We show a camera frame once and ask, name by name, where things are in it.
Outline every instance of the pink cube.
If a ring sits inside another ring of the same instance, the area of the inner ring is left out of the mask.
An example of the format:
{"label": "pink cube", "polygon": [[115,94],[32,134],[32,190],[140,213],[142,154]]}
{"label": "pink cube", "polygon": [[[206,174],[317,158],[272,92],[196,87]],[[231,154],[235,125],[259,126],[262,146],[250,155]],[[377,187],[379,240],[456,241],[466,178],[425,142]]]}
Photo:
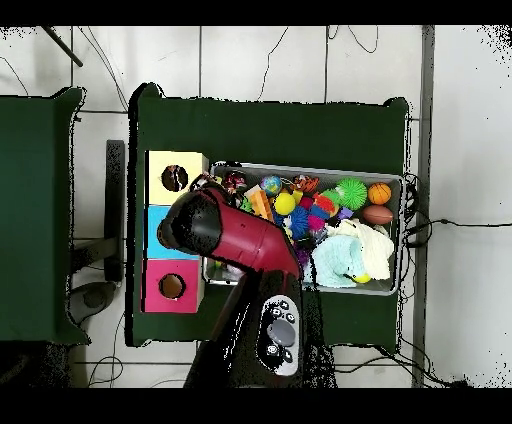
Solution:
{"label": "pink cube", "polygon": [[[184,290],[178,298],[170,299],[160,291],[160,281],[168,274],[176,275],[184,282]],[[199,259],[148,259],[145,277],[145,281],[142,281],[146,289],[142,312],[197,312],[204,295]]]}

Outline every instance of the brown football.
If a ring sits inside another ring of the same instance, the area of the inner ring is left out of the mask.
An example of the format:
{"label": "brown football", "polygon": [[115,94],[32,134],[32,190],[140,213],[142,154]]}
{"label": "brown football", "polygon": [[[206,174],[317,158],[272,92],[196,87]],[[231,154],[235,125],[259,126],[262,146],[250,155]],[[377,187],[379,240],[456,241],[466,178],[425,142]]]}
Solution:
{"label": "brown football", "polygon": [[371,205],[363,209],[363,218],[370,224],[384,225],[393,220],[393,213],[385,206]]}

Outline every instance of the shape sorter box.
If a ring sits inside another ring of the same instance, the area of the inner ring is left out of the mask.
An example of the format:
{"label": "shape sorter box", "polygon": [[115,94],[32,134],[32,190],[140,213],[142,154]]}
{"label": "shape sorter box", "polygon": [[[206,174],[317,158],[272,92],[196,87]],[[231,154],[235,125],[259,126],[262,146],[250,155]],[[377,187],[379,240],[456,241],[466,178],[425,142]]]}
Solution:
{"label": "shape sorter box", "polygon": [[[204,295],[199,259],[148,259],[143,312],[196,313]],[[160,292],[160,281],[168,274],[179,275],[185,283],[183,294],[169,299]]]}
{"label": "shape sorter box", "polygon": [[[148,152],[149,204],[171,206],[178,197],[186,193],[190,183],[203,171],[208,170],[208,159],[196,152]],[[187,185],[178,192],[167,190],[162,184],[162,172],[170,165],[179,165],[188,175]]]}
{"label": "shape sorter box", "polygon": [[[167,190],[162,184],[162,172],[170,165],[179,165],[188,175],[187,185],[179,192]],[[167,249],[158,241],[157,230],[172,204],[189,190],[190,183],[208,170],[208,160],[196,152],[147,151],[147,222],[145,235],[145,272],[141,286],[141,311],[146,313],[195,313],[204,294],[201,278],[202,260],[175,249]],[[160,281],[167,274],[179,276],[185,290],[176,299],[169,299],[160,292]]]}

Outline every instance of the gray control panel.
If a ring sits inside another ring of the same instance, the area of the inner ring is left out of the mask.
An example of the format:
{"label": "gray control panel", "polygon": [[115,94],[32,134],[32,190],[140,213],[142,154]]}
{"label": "gray control panel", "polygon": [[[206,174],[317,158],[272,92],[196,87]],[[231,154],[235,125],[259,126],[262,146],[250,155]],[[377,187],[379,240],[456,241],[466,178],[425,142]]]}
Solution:
{"label": "gray control panel", "polygon": [[276,295],[263,304],[256,352],[263,365],[277,375],[297,372],[299,310],[287,296]]}

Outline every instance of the green tablecloth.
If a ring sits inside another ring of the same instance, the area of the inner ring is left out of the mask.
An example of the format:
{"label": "green tablecloth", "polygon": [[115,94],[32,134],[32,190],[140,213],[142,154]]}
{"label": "green tablecloth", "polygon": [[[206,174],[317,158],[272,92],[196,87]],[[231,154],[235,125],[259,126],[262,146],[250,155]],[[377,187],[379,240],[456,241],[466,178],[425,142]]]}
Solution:
{"label": "green tablecloth", "polygon": [[0,96],[0,340],[87,343],[66,313],[70,125],[82,90]]}
{"label": "green tablecloth", "polygon": [[[138,345],[146,339],[207,339],[231,290],[208,285],[197,314],[140,312],[145,150],[197,151],[210,163],[232,160],[401,175],[407,113],[403,98],[384,106],[240,103],[163,98],[154,84],[139,87],[130,101],[128,178],[133,191],[128,227],[135,246],[128,246],[134,269],[129,266],[127,271],[135,278],[128,279],[128,340],[132,336]],[[375,344],[394,351],[396,294],[322,293],[321,299],[328,344]]]}

